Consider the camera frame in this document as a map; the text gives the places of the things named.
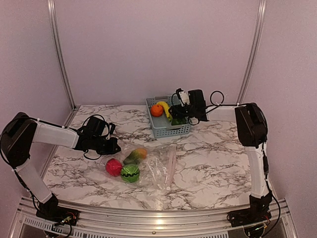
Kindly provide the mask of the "red fake fruit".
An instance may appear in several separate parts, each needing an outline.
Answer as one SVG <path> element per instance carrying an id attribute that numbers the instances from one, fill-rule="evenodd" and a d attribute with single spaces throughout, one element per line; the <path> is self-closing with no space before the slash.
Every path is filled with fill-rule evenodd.
<path id="1" fill-rule="evenodd" d="M 117 177 L 120 176 L 123 166 L 120 161 L 118 161 L 115 158 L 112 158 L 107 161 L 105 168 L 109 175 Z"/>

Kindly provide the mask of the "yellow fake bananas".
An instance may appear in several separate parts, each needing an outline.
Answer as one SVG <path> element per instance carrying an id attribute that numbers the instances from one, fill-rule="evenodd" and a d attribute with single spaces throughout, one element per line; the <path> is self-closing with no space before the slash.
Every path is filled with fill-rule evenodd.
<path id="1" fill-rule="evenodd" d="M 157 105 L 160 105 L 160 106 L 163 107 L 163 110 L 165 112 L 165 115 L 166 115 L 168 121 L 171 122 L 172 121 L 172 115 L 169 112 L 170 106 L 168 105 L 168 103 L 164 102 L 164 101 L 159 101 L 159 102 L 157 102 Z"/>

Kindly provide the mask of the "small orange green fake fruit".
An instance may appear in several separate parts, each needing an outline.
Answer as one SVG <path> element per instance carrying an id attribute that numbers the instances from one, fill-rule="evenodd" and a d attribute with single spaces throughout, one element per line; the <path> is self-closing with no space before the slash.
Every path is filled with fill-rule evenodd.
<path id="1" fill-rule="evenodd" d="M 137 148 L 133 150 L 123 161 L 124 165 L 135 164 L 138 165 L 147 157 L 147 151 L 144 148 Z"/>

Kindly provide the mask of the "clear zip top bag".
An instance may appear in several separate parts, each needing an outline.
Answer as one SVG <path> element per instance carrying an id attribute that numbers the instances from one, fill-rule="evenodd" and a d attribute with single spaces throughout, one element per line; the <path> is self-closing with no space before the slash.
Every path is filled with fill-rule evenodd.
<path id="1" fill-rule="evenodd" d="M 147 151 L 147 157 L 138 164 L 140 169 L 139 180 L 134 183 L 128 183 L 122 180 L 121 176 L 113 177 L 106 171 L 108 160 L 115 158 L 121 162 L 135 149 L 144 148 Z M 105 173 L 108 180 L 114 180 L 124 184 L 132 184 L 135 187 L 154 188 L 159 190 L 170 190 L 176 168 L 176 146 L 143 146 L 138 144 L 124 144 L 121 151 L 114 155 L 102 156 L 99 162 L 99 168 Z"/>

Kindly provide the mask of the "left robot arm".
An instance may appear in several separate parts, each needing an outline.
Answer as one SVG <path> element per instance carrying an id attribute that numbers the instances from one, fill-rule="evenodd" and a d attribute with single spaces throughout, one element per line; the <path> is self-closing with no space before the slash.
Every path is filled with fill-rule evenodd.
<path id="1" fill-rule="evenodd" d="M 12 168 L 20 183 L 42 204 L 43 212 L 51 220 L 59 220 L 63 213 L 54 194 L 30 162 L 30 149 L 34 143 L 44 143 L 98 156 L 120 152 L 118 139 L 113 137 L 115 125 L 107 123 L 101 115 L 88 117 L 79 129 L 56 125 L 29 117 L 19 112 L 0 135 L 0 155 Z"/>

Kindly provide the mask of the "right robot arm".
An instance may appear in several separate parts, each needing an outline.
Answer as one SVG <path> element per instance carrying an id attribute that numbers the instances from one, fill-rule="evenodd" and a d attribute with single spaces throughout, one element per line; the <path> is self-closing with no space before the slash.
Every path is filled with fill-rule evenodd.
<path id="1" fill-rule="evenodd" d="M 207 121 L 208 113 L 226 105 L 223 101 L 206 105 L 204 94 L 200 89 L 185 92 L 179 88 L 173 97 L 177 97 L 180 103 L 172 105 L 168 110 L 169 113 L 174 119 L 186 119 L 188 122 L 192 118 L 197 122 Z M 248 221 L 256 222 L 267 213 L 273 197 L 268 185 L 269 164 L 266 156 L 268 126 L 262 110 L 256 103 L 235 104 L 233 108 L 238 139 L 248 155 L 252 182 L 250 207 L 234 211 L 233 214 L 244 215 Z"/>

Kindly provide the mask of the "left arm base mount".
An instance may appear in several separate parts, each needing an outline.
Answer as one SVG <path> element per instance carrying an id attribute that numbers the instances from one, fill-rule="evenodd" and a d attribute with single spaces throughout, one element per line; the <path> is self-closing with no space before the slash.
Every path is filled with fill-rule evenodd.
<path id="1" fill-rule="evenodd" d="M 59 206 L 56 202 L 40 203 L 36 216 L 42 219 L 61 224 L 62 220 L 70 217 L 69 224 L 77 224 L 79 211 L 76 209 Z"/>

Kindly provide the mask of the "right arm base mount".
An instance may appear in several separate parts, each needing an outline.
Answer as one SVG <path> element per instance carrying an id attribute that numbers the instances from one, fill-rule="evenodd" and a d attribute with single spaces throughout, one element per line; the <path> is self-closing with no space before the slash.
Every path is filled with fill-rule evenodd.
<path id="1" fill-rule="evenodd" d="M 249 201 L 249 208 L 231 211 L 227 214 L 226 218 L 232 227 L 250 225 L 271 218 L 269 211 L 271 198 L 265 199 L 250 196 Z"/>

